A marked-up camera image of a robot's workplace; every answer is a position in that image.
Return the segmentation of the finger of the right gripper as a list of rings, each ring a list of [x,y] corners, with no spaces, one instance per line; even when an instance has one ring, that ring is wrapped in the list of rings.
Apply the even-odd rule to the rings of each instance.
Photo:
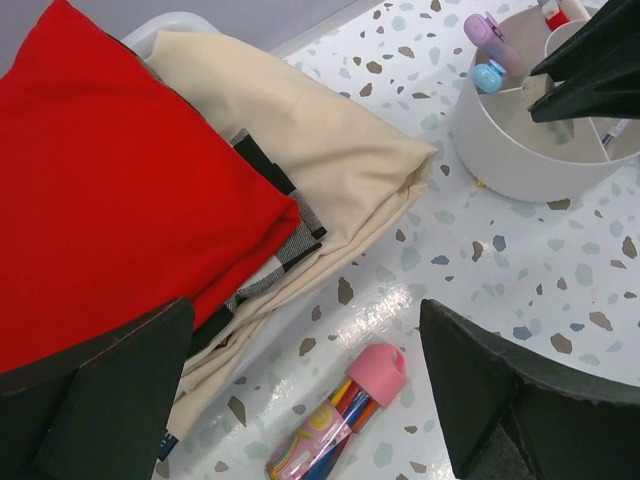
[[[543,93],[528,108],[535,123],[587,117],[639,119],[639,65],[612,68],[598,73],[581,73],[555,82],[549,74]]]
[[[639,67],[639,2],[608,1],[583,27],[531,70],[554,81]]]

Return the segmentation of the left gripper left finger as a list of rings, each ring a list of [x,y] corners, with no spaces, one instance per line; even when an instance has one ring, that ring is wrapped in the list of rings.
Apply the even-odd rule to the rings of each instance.
[[[194,319],[175,299],[2,374],[2,478],[151,478]]]

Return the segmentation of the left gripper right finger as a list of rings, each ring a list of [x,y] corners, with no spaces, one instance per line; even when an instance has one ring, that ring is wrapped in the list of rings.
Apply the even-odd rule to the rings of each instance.
[[[636,479],[639,390],[488,332],[436,300],[420,336],[458,479]]]

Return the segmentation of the red cap white marker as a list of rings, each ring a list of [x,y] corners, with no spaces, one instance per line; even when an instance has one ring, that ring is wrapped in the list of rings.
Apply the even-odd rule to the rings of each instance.
[[[591,14],[579,0],[538,0],[537,3],[551,31],[572,21],[587,21],[591,18]]]

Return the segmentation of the pink purple correction tape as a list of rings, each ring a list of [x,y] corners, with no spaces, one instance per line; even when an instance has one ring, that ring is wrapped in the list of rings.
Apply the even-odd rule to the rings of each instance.
[[[463,29],[479,50],[499,63],[509,74],[520,76],[526,73],[521,55],[509,44],[497,21],[488,12],[468,16]]]

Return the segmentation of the blue white eraser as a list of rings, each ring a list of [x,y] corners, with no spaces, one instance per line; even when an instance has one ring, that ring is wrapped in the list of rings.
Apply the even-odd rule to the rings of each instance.
[[[502,89],[507,70],[493,59],[474,66],[471,78],[478,89],[486,94],[497,93]]]

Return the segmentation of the clear pen case pink cap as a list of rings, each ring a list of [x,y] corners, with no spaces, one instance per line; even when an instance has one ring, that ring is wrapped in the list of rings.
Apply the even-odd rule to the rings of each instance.
[[[347,368],[342,382],[284,439],[266,463],[269,479],[328,479],[349,444],[407,382],[402,351],[369,345]]]

